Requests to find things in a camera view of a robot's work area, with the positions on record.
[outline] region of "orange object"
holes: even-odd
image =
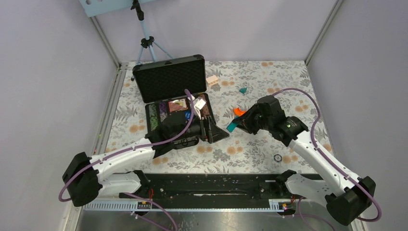
[[[239,107],[234,108],[234,114],[236,116],[242,116],[246,111],[241,111],[241,109]]]

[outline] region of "flower pattern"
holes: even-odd
[[[145,103],[135,82],[130,81],[134,62],[129,63],[120,93],[106,151],[129,145],[147,132]],[[206,76],[216,75],[219,84],[207,87],[217,125],[226,127],[235,117],[233,108],[249,109],[256,101],[284,88],[299,88],[315,98],[303,61],[206,62]],[[238,90],[247,88],[245,94]],[[287,91],[276,96],[287,115],[300,118],[309,127],[317,117],[313,103],[304,95]],[[329,137],[320,120],[315,135],[330,152]],[[315,170],[298,154],[266,131],[256,135],[239,129],[217,143],[203,141],[193,147],[172,150],[154,160],[135,163],[124,172],[147,173],[282,173],[292,169],[301,173]]]

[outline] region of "light blue panel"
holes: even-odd
[[[139,0],[146,3],[154,0]],[[79,0],[88,17],[97,16],[102,13],[120,10],[132,6],[133,0]]]

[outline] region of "small round object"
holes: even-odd
[[[282,161],[282,156],[279,154],[276,154],[273,156],[273,160],[279,163],[280,161]]]

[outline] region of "open case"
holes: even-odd
[[[200,113],[207,122],[200,121],[201,127],[208,126],[207,130],[210,132],[211,128],[220,130],[217,141],[229,136],[227,132],[216,127],[210,99],[205,93],[207,85],[202,55],[136,65],[133,68],[133,76],[143,101],[147,103],[145,110],[148,132],[155,130],[174,112],[184,112],[186,122],[188,121],[192,111],[190,100],[184,93],[184,90],[188,89],[195,98],[201,97],[206,102]],[[181,136],[173,143],[175,149],[180,149],[198,144],[199,139],[204,140],[198,135],[187,135]]]

